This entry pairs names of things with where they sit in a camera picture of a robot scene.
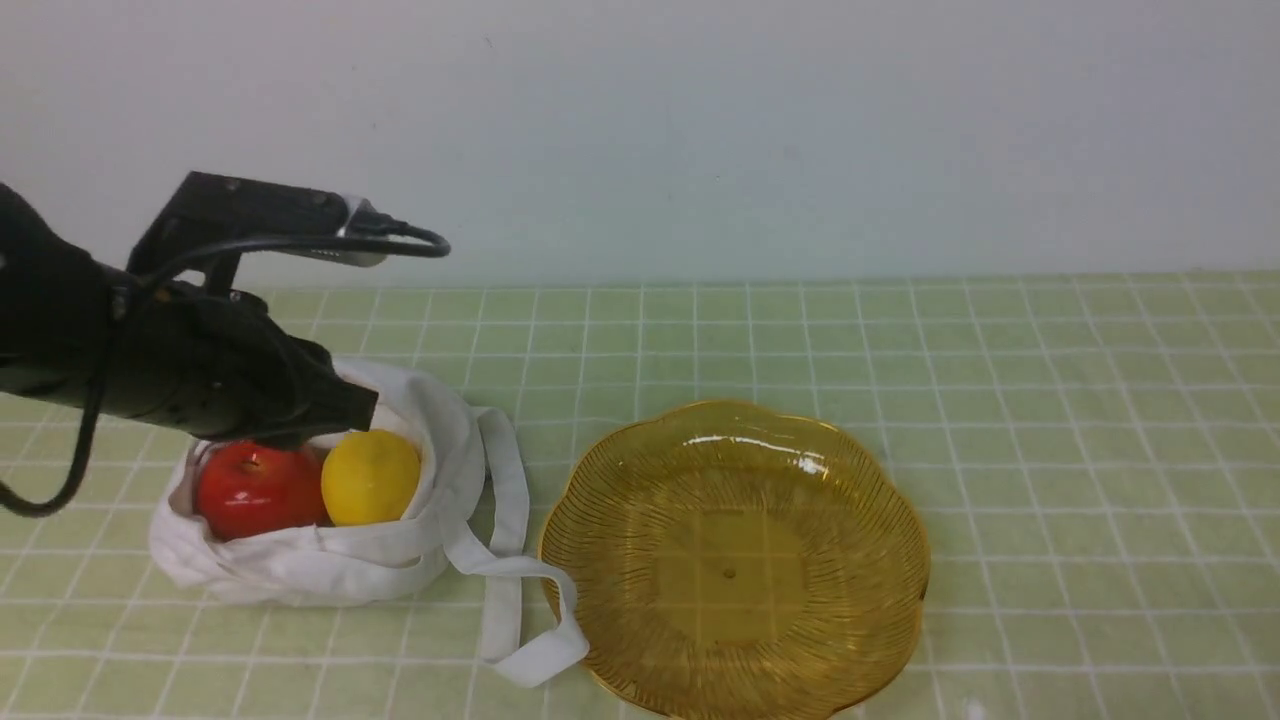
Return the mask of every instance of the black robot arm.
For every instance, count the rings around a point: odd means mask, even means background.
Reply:
[[[440,258],[449,245],[364,201],[192,173],[122,272],[63,241],[0,184],[0,391],[83,409],[61,491],[32,502],[0,483],[0,505],[27,516],[65,506],[100,413],[275,447],[367,429],[376,393],[344,382],[324,347],[288,336],[265,302],[230,288],[241,254],[265,250],[367,266],[387,255]],[[204,282],[175,279],[186,270]]]

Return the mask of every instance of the lemon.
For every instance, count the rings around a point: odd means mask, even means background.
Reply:
[[[347,434],[320,474],[329,519],[339,527],[399,520],[417,492],[421,468],[417,450],[396,433]]]

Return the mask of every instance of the white fabric strap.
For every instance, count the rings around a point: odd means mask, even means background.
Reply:
[[[486,575],[480,657],[512,683],[532,688],[586,656],[588,642],[573,618],[577,589],[563,570],[522,555],[529,529],[529,486],[516,430],[500,410],[476,409],[493,479],[494,533],[485,547],[465,514],[440,509],[444,553],[458,571]],[[521,578],[547,578],[559,589],[559,625],[520,647]]]

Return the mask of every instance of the green tiled tabletop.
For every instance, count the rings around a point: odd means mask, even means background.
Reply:
[[[1280,717],[1280,273],[262,295],[506,409],[531,528],[603,433],[692,400],[846,428],[934,573],[910,666],[842,719]],[[76,418],[0,400],[6,482],[51,492]],[[184,443],[104,421],[70,509],[0,518],[0,716],[652,717],[581,669],[524,691],[477,664],[483,582],[452,571],[340,611],[174,589],[146,534]]]

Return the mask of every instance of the white cloth bag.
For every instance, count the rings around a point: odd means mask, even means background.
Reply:
[[[379,392],[372,425],[419,447],[422,475],[401,520],[347,528],[291,528],[216,542],[192,512],[193,480],[212,447],[195,442],[174,468],[151,520],[156,565],[180,587],[202,587],[228,603],[355,606],[408,596],[448,564],[488,577],[480,657],[500,675],[535,687],[580,661],[588,643],[573,609],[577,591],[563,570],[522,555],[529,486],[516,433],[497,409],[472,409],[447,384],[421,372],[337,360],[339,375]],[[333,447],[342,434],[315,438]],[[494,530],[488,547],[467,519],[493,480]],[[520,647],[521,578],[559,588],[559,625]]]

